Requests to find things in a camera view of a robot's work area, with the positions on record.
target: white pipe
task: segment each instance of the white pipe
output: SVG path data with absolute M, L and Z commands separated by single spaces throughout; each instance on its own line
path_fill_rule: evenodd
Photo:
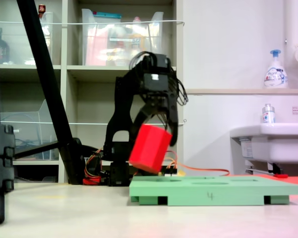
M 287 48 L 298 44 L 298 0 L 285 0 Z
M 290 88 L 298 88 L 298 0 L 284 0 L 285 32 L 285 69 Z

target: white floor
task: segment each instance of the white floor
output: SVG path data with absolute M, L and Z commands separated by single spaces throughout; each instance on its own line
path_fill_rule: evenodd
M 298 238 L 291 205 L 137 206 L 127 187 L 16 184 L 0 238 Z

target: green board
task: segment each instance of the green board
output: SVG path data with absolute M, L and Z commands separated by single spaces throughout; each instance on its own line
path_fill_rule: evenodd
M 135 176 L 129 186 L 131 202 L 140 205 L 289 204 L 289 195 L 292 194 L 298 194 L 298 185 L 257 176 Z

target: plastic storage bin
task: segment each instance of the plastic storage bin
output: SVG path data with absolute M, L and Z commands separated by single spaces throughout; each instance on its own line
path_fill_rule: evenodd
M 41 20 L 53 64 L 61 62 L 61 25 L 52 25 L 55 16 L 46 12 Z M 23 24 L 0 23 L 0 63 L 35 65 Z
M 156 12 L 152 21 L 162 18 L 163 12 Z M 162 53 L 162 22 L 115 24 L 118 19 L 109 18 L 111 24 L 97 24 L 103 20 L 89 9 L 82 9 L 82 19 L 91 23 L 83 25 L 83 65 L 128 66 L 141 51 Z
M 13 126 L 16 152 L 56 140 L 52 119 L 45 100 L 38 112 L 0 113 L 0 120 L 2 124 Z M 24 159 L 58 160 L 58 155 L 58 150 L 54 149 Z

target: circular hole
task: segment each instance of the circular hole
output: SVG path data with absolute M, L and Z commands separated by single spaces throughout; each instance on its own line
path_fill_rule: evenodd
M 257 181 L 255 179 L 231 179 L 231 181 L 235 182 L 252 182 L 252 181 Z
M 198 176 L 190 177 L 190 178 L 184 177 L 184 178 L 186 178 L 186 179 L 201 179 L 201 180 L 203 180 L 203 179 L 215 179 L 215 177 L 198 177 Z
M 192 184 L 198 185 L 224 185 L 228 184 L 227 182 L 193 182 Z
M 170 178 L 158 178 L 156 182 L 181 182 L 181 180 L 178 179 L 170 179 Z

